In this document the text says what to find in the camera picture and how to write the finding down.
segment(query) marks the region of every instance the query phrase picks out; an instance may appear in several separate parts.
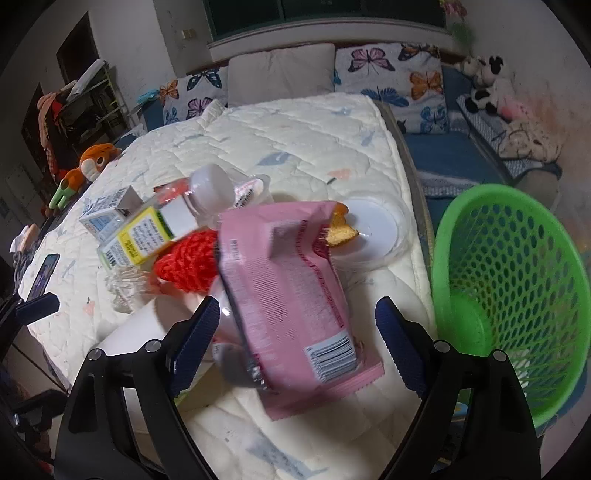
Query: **butterfly print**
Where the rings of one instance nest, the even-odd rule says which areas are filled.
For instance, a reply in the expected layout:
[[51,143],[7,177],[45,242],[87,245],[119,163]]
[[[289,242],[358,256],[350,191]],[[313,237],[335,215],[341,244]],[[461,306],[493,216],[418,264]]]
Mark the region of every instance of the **butterfly print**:
[[199,80],[201,80],[203,77],[205,77],[207,81],[211,83],[215,88],[222,88],[222,80],[218,73],[219,70],[219,67],[217,67],[214,69],[204,70],[193,75],[191,78],[189,78],[189,82],[187,83],[187,91],[193,90],[195,88],[195,85],[197,85],[199,83]]
[[396,89],[392,87],[387,87],[383,90],[380,90],[379,87],[376,87],[375,90],[364,88],[361,90],[361,94],[367,95],[372,100],[379,100],[380,102],[390,103],[394,106],[408,106],[408,100],[400,96],[396,92]]
[[425,75],[419,72],[412,72],[410,74],[410,82],[413,84],[411,89],[411,97],[413,100],[419,100],[429,90],[442,94],[443,85],[441,82],[441,73],[427,72]]
[[416,43],[403,43],[402,50],[400,51],[400,55],[398,55],[398,59],[400,61],[410,60],[413,57],[416,57],[419,53],[428,53],[432,57],[436,59],[440,59],[441,55],[439,54],[439,48],[435,45],[419,45]]
[[175,107],[169,112],[166,112],[166,120],[164,121],[164,125],[170,125],[176,122],[180,122],[177,118],[177,110]]
[[431,133],[435,127],[444,132],[448,130],[447,112],[443,105],[437,106],[435,111],[433,111],[430,106],[426,106],[421,111],[421,118],[423,119],[421,122],[422,134]]
[[368,66],[368,75],[370,66],[376,73],[378,72],[375,69],[374,64],[378,67],[382,67],[383,69],[390,70],[391,72],[396,71],[396,69],[386,58],[386,52],[384,52],[381,48],[374,47],[371,50],[358,48],[357,50],[353,50],[351,52],[351,56],[353,57],[353,60],[351,60],[351,65],[349,66],[350,72],[357,72],[357,70],[360,70],[366,64]]
[[166,87],[160,87],[160,102],[162,106],[166,103],[166,97],[169,96],[170,98],[174,98],[178,100],[178,80],[174,79],[170,82]]
[[198,98],[194,98],[189,102],[189,111],[187,112],[187,120],[193,118],[194,116],[201,116],[205,107],[212,102],[212,99],[209,97],[205,97],[203,100],[199,100]]

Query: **yellow label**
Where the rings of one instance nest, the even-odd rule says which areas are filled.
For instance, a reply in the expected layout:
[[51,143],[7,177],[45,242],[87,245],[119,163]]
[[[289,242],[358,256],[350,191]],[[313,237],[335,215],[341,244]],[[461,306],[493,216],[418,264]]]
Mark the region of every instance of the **yellow label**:
[[134,265],[140,265],[171,241],[154,207],[141,212],[117,237],[125,255]]

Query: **bed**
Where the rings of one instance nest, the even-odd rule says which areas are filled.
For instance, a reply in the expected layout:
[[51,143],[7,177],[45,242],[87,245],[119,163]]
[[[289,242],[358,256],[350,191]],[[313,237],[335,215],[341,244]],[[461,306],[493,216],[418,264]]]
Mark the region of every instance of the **bed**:
[[[137,139],[40,245],[20,295],[27,297],[45,256],[59,253],[47,291],[59,297],[61,306],[29,325],[31,334],[72,384],[86,353],[126,320],[126,314],[111,308],[97,243],[77,219],[89,199],[127,184],[147,198],[154,186],[215,162],[269,175],[276,202],[338,199],[369,190],[399,193],[416,212],[423,206],[413,205],[417,185],[413,181],[411,188],[405,173],[412,166],[401,159],[386,121],[392,123],[369,98],[331,93],[231,109],[212,102],[201,117]],[[420,223],[421,235],[413,225],[410,248],[387,268],[342,278],[353,332],[379,352],[382,378],[340,401],[271,421],[255,391],[232,388],[211,368],[180,404],[191,436],[219,478],[373,480],[383,471],[420,400],[404,387],[376,330],[374,307],[391,296],[408,319],[436,336],[419,238],[428,228],[423,217]],[[416,298],[400,294],[400,282]],[[148,455],[148,435],[136,435]]]

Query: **beige cushion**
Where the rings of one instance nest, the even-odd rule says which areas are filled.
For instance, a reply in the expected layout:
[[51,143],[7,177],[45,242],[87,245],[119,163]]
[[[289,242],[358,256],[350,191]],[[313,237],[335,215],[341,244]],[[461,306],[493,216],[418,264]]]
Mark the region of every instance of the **beige cushion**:
[[228,106],[335,91],[332,43],[249,53],[230,60]]

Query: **nutrition label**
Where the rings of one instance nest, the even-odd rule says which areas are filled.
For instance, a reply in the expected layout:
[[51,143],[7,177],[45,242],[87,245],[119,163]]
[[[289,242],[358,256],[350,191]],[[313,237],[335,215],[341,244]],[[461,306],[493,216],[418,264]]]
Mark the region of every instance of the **nutrition label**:
[[111,240],[103,253],[111,266],[139,265],[167,245],[170,239],[158,213],[150,207]]

